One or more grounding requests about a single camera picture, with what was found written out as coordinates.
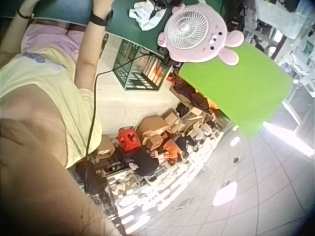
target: lime green paper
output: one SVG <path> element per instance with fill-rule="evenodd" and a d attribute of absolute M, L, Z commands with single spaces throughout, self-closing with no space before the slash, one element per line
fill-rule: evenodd
<path fill-rule="evenodd" d="M 219 57 L 203 63 L 185 63 L 180 75 L 213 101 L 247 136 L 279 107 L 291 78 L 269 57 L 252 45 L 232 48 L 240 58 L 236 66 Z"/>

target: black wristband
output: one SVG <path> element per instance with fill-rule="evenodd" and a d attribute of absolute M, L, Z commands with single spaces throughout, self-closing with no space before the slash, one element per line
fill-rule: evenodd
<path fill-rule="evenodd" d="M 34 14 L 32 13 L 31 16 L 23 16 L 22 13 L 20 12 L 20 9 L 17 9 L 17 10 L 16 10 L 16 13 L 18 13 L 18 15 L 19 15 L 21 18 L 26 19 L 26 20 L 31 19 L 31 18 L 33 17 L 33 15 L 34 15 Z"/>
<path fill-rule="evenodd" d="M 93 12 L 90 15 L 90 21 L 98 26 L 108 26 L 113 18 L 113 10 L 111 10 L 105 19 L 96 16 Z"/>

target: black watch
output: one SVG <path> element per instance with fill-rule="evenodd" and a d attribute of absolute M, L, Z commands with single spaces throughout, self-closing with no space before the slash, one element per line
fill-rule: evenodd
<path fill-rule="evenodd" d="M 110 22 L 111 22 L 111 20 L 113 18 L 113 14 L 114 14 L 114 12 L 113 12 L 113 10 L 111 10 L 107 14 L 107 16 L 106 16 L 106 18 L 104 20 L 104 19 L 94 15 L 94 13 L 92 12 L 91 15 L 90 15 L 90 21 L 93 22 L 94 24 L 98 25 L 98 26 L 105 26 L 106 27 L 106 26 L 108 26 L 110 24 Z"/>

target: fan grille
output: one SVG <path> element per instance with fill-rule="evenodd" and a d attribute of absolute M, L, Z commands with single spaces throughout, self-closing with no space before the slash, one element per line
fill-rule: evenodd
<path fill-rule="evenodd" d="M 177 49 L 191 49 L 200 44 L 209 30 L 208 19 L 195 10 L 183 11 L 167 22 L 167 40 Z"/>

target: white tissue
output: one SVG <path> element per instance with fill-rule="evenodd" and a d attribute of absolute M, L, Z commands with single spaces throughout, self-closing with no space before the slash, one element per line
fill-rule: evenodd
<path fill-rule="evenodd" d="M 150 19 L 153 10 L 154 5 L 150 0 L 137 2 L 134 5 L 134 9 L 129 10 L 129 17 L 136 19 L 143 31 L 150 30 L 158 25 L 166 12 L 166 9 L 162 9 Z"/>

